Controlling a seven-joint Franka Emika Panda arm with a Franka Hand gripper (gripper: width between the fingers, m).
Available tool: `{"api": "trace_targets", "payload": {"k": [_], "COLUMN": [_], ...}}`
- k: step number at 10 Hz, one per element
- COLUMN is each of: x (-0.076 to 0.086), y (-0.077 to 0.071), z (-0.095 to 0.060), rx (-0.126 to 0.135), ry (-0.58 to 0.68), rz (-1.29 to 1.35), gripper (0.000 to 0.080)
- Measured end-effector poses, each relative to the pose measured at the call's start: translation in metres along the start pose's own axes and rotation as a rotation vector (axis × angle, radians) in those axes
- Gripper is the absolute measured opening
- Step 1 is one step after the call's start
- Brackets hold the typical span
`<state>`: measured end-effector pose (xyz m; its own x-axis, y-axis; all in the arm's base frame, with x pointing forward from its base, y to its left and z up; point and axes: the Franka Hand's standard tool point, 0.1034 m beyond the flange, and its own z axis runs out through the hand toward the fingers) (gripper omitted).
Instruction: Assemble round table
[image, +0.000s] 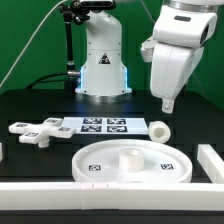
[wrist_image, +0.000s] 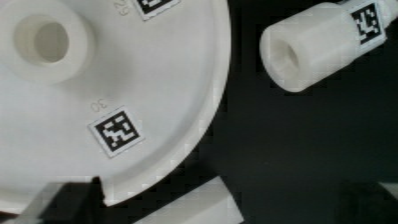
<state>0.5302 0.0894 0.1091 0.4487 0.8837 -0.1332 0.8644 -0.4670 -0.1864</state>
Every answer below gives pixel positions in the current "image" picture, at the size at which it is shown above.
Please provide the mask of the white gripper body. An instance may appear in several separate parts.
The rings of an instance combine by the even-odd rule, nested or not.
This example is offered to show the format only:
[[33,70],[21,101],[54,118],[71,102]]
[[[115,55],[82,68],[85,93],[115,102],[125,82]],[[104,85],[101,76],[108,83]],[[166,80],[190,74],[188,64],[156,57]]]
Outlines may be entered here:
[[154,48],[150,89],[154,96],[174,100],[200,62],[204,48],[157,43]]

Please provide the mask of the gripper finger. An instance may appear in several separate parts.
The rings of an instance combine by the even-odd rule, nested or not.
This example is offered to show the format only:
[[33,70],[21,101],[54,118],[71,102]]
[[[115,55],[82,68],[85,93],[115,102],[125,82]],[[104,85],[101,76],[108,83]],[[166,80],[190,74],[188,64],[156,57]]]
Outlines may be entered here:
[[171,114],[174,109],[174,101],[169,99],[162,100],[162,111],[167,114]]

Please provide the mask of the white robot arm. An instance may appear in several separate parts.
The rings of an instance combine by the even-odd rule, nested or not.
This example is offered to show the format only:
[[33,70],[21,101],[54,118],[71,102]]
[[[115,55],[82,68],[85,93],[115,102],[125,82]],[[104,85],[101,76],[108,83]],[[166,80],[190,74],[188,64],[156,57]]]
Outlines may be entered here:
[[[78,0],[86,13],[87,61],[81,70],[79,93],[94,100],[129,91],[121,62],[121,25],[105,11],[129,0]],[[141,45],[150,62],[150,89],[172,113],[175,98],[201,60],[205,42],[213,35],[217,9],[224,0],[164,0],[153,33]]]

